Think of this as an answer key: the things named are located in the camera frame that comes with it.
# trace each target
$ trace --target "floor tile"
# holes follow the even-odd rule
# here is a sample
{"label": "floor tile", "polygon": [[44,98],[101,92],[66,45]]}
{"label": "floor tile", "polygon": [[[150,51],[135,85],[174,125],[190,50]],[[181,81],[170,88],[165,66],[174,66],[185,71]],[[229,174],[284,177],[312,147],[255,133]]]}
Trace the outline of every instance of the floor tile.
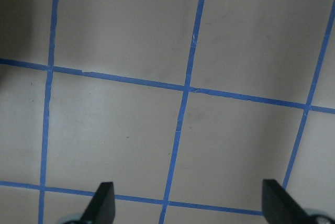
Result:
{"label": "floor tile", "polygon": [[36,224],[39,191],[0,186],[1,223]]}
{"label": "floor tile", "polygon": [[283,181],[302,110],[190,94],[170,200],[260,210]]}
{"label": "floor tile", "polygon": [[205,0],[192,86],[305,103],[333,0]]}
{"label": "floor tile", "polygon": [[[63,224],[80,218],[91,197],[82,195],[46,193],[44,223]],[[161,205],[116,200],[113,224],[158,223]]]}
{"label": "floor tile", "polygon": [[0,65],[0,180],[39,184],[46,75]]}
{"label": "floor tile", "polygon": [[326,55],[313,98],[313,105],[335,108],[335,32],[329,38]]}
{"label": "floor tile", "polygon": [[182,93],[55,73],[47,184],[162,198]]}
{"label": "floor tile", "polygon": [[202,209],[168,207],[165,224],[193,223],[193,224],[266,224],[264,217],[255,215],[233,214]]}
{"label": "floor tile", "polygon": [[311,111],[288,182],[288,192],[303,208],[335,218],[335,115]]}
{"label": "floor tile", "polygon": [[52,0],[0,4],[0,58],[47,64]]}
{"label": "floor tile", "polygon": [[55,64],[183,84],[198,0],[60,0]]}

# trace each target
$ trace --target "gray floor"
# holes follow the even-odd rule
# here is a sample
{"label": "gray floor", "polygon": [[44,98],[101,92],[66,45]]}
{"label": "gray floor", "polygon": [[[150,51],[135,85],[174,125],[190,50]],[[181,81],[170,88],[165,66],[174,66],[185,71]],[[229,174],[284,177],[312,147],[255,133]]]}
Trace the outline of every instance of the gray floor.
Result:
{"label": "gray floor", "polygon": [[4,223],[102,181],[115,224],[266,223],[263,178],[335,217],[333,0],[202,1],[1,0]]}

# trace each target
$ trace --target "metal bolt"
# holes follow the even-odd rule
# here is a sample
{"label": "metal bolt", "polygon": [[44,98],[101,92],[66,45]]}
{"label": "metal bolt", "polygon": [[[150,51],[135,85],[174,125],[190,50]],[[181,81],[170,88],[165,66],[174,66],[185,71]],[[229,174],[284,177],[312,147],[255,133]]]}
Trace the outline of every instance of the metal bolt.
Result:
{"label": "metal bolt", "polygon": [[317,217],[316,222],[318,224],[330,224],[330,220],[328,220],[327,218],[322,217],[322,216]]}

